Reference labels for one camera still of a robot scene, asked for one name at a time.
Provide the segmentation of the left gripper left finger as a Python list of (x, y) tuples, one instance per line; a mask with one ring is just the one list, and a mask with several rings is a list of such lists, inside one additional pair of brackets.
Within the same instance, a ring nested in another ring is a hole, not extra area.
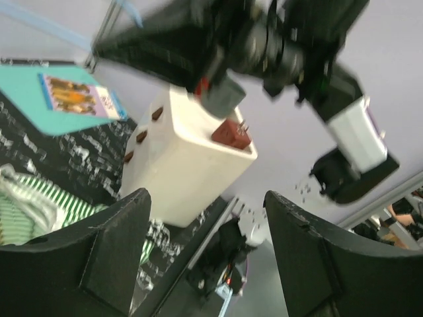
[(129, 316), (150, 208), (138, 189), (64, 229), (1, 247), (1, 315)]

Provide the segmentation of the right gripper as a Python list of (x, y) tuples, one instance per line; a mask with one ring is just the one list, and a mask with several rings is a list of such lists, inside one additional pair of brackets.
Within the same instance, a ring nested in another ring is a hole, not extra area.
[(228, 88), (228, 69), (261, 79), (277, 96), (297, 83), (297, 44), (284, 35), (277, 8), (272, 1), (264, 13), (251, 3), (216, 44), (217, 1), (165, 1), (143, 16), (142, 26), (128, 24), (99, 40), (93, 53), (197, 96)]

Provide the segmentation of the light blue wire hanger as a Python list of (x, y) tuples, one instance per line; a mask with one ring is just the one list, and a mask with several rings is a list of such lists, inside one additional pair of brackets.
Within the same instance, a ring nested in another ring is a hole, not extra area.
[(54, 36), (83, 50), (112, 17), (124, 11), (138, 26), (139, 11), (131, 1), (2, 1), (1, 15)]

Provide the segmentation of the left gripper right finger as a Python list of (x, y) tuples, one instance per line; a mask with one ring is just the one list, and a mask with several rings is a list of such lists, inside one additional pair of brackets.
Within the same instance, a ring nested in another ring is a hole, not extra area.
[(421, 316), (422, 251), (376, 242), (266, 192), (289, 316)]

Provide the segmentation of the green striped tank top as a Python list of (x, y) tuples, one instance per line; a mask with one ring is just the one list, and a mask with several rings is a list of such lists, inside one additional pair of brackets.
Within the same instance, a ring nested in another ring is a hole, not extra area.
[(41, 177), (1, 167), (1, 245), (22, 245), (106, 209)]

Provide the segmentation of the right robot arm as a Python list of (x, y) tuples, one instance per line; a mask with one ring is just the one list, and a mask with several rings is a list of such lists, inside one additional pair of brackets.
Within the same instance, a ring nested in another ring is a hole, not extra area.
[(336, 60), (366, 1), (171, 1), (97, 41), (95, 57), (185, 88), (217, 118), (245, 97), (228, 71), (259, 79), (269, 97), (298, 91), (336, 147), (312, 167), (321, 194), (339, 205), (361, 199), (398, 169), (369, 115), (369, 98)]

